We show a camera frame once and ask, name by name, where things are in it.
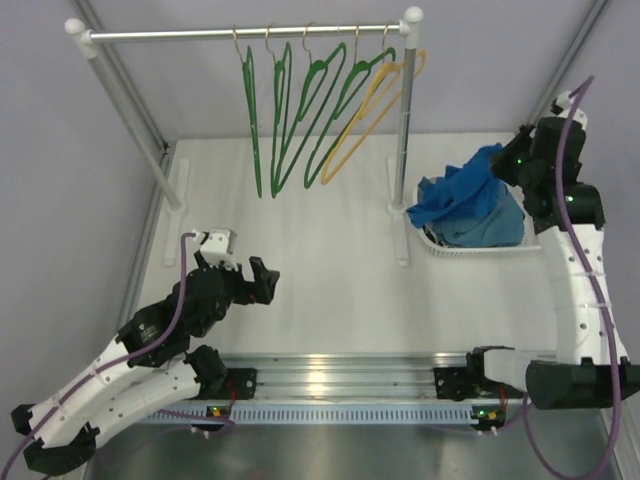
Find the blue tank top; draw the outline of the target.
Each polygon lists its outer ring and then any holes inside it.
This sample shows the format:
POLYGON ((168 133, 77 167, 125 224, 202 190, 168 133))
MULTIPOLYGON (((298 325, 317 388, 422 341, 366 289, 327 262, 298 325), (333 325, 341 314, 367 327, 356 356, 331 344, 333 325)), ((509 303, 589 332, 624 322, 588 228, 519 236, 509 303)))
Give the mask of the blue tank top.
POLYGON ((500 143, 486 145, 461 167, 447 165, 436 180, 423 177, 416 203, 408 209, 411 224, 420 228, 440 221, 484 219, 496 206, 503 182, 491 171, 500 143))

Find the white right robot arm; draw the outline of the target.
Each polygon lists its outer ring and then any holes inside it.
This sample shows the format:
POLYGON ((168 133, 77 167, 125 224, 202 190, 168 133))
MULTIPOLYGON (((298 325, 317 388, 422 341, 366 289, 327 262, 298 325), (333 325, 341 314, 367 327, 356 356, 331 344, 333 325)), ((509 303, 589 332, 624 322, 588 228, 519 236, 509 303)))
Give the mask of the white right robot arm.
POLYGON ((492 159, 492 172, 523 193, 547 265, 557 337, 552 361, 504 346, 468 353, 466 382, 478 396, 503 384, 540 410, 605 409, 639 390, 639 368, 603 317, 610 310, 604 210, 598 190, 578 179, 586 126, 584 112, 554 113, 521 127, 492 159))

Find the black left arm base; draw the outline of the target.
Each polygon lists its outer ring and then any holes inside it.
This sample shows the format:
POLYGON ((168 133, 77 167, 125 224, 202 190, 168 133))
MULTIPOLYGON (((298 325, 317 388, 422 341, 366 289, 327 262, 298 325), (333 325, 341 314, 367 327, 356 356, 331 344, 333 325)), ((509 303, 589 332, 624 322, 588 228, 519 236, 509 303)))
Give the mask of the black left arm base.
POLYGON ((257 373, 254 368, 231 368, 216 392, 199 393, 194 400, 251 400, 256 392, 257 373))

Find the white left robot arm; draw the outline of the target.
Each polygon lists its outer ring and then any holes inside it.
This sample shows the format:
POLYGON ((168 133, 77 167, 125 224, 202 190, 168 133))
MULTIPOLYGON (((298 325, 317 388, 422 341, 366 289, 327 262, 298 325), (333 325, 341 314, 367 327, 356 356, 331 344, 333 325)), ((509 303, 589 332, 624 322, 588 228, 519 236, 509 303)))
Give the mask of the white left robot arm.
POLYGON ((194 257, 196 268, 182 269, 167 297, 138 310, 68 386, 12 411, 14 428, 25 438, 18 452, 29 470, 65 475, 147 415, 223 391, 228 369, 219 352, 207 345, 192 349, 191 341, 204 337, 232 305, 270 304, 280 273, 251 257, 247 280, 240 267, 194 257))

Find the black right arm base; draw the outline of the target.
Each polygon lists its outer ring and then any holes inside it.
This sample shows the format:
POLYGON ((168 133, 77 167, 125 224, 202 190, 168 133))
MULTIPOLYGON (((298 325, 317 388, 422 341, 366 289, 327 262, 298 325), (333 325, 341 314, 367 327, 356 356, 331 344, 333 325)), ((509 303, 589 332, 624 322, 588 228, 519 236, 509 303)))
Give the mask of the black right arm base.
POLYGON ((461 402, 479 397, 476 379, 465 367, 439 367, 433 375, 439 400, 461 402))

